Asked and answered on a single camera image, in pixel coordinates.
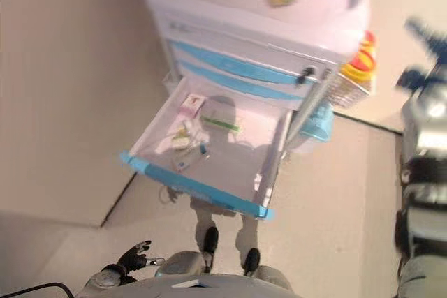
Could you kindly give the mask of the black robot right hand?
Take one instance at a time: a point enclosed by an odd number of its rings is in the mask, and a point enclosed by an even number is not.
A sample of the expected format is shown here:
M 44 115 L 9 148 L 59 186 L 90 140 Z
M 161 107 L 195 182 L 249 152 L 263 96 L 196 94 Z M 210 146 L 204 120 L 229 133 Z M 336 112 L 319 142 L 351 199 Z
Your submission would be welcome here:
M 404 28 L 423 44 L 427 54 L 434 57 L 435 62 L 429 72 L 417 66 L 406 68 L 396 86 L 414 94 L 430 84 L 446 84 L 446 34 L 432 30 L 417 17 L 409 17 Z

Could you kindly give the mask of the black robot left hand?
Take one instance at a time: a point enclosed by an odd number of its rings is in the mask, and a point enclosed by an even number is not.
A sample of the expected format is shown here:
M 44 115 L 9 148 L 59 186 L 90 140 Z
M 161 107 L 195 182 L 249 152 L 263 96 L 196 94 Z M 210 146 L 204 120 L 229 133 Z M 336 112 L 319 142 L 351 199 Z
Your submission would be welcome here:
M 119 258 L 117 264 L 125 269 L 127 274 L 145 267 L 161 266 L 166 261 L 165 258 L 151 258 L 147 256 L 147 252 L 149 251 L 151 244 L 151 240 L 145 240 L 137 243 Z

